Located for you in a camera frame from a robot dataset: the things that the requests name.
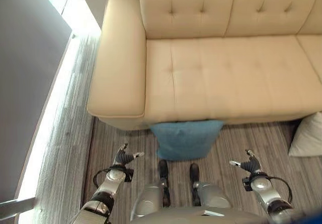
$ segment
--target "sofa backrest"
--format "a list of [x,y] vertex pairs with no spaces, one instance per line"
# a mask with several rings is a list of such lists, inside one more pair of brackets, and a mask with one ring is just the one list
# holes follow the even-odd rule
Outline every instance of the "sofa backrest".
[[322,0],[140,0],[148,39],[322,34]]

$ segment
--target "gray striped carpet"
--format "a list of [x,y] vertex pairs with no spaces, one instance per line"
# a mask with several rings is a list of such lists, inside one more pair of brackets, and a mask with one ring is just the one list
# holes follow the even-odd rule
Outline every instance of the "gray striped carpet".
[[[264,215],[251,192],[245,192],[242,169],[229,165],[229,160],[247,160],[245,149],[250,148],[260,157],[264,171],[289,182],[293,190],[295,208],[311,211],[322,206],[322,158],[290,158],[287,155],[292,135],[291,123],[263,123],[225,126],[204,159],[199,164],[202,181],[220,186],[234,207]],[[112,223],[129,223],[130,211],[145,184],[158,181],[155,154],[157,140],[149,130],[121,131],[95,119],[85,186],[85,200],[95,191],[93,175],[107,168],[120,144],[128,142],[132,152],[145,152],[145,156],[130,164],[134,168],[132,183],[125,183],[114,206]],[[170,169],[170,195],[172,206],[190,206],[189,166],[192,161],[168,162]],[[280,182],[273,184],[287,198],[287,188]]]

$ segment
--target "blue cloth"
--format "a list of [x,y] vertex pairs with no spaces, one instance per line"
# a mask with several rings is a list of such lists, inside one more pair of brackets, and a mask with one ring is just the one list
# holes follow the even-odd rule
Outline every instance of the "blue cloth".
[[321,224],[322,223],[322,211],[314,214],[313,216],[308,216],[302,220],[292,222],[292,224]]
[[158,123],[151,126],[157,137],[157,155],[165,160],[191,160],[206,157],[215,143],[223,121]]

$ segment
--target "sofa seat cushion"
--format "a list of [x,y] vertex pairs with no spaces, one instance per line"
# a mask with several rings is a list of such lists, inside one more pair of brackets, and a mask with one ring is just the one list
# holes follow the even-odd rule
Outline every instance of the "sofa seat cushion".
[[322,84],[296,36],[147,40],[146,57],[147,122],[322,110]]
[[322,35],[298,35],[297,39],[322,82]]

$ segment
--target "sofa armrest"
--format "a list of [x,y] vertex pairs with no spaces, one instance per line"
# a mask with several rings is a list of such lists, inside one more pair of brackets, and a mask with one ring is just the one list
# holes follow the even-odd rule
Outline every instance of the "sofa armrest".
[[98,117],[141,117],[146,39],[139,0],[109,0],[87,110]]

